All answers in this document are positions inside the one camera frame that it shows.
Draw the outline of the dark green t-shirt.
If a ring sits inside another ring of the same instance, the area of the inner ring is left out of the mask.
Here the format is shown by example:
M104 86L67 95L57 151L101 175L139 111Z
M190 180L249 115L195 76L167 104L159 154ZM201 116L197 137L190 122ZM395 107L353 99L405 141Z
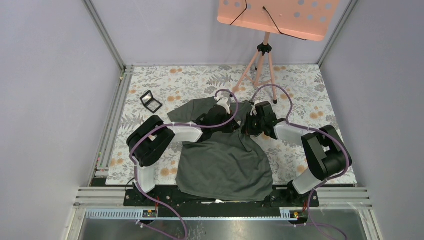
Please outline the dark green t-shirt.
M200 143L184 142L176 184L193 196L256 202L273 191L273 176L266 153L238 129L216 132Z

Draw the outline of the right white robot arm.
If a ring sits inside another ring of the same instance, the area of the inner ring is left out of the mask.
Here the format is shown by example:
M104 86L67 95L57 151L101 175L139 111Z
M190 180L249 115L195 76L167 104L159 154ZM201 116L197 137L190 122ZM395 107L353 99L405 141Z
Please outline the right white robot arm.
M308 168L288 184L286 198L291 205L301 205L312 189L352 165L351 156L333 126L300 126L277 118L269 102L250 104L252 111L246 115L242 132L252 136L264 134L303 147Z

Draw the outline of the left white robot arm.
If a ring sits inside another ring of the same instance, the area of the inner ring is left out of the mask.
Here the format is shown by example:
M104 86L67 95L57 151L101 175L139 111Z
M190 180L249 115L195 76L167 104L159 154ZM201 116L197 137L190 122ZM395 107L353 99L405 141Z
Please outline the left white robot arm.
M237 112L237 108L232 111L229 106L216 104L194 121L165 124L153 115L137 128L126 141L134 165L136 199L144 206L154 202L154 164L171 143L202 143L214 133L232 133L240 127L235 121Z

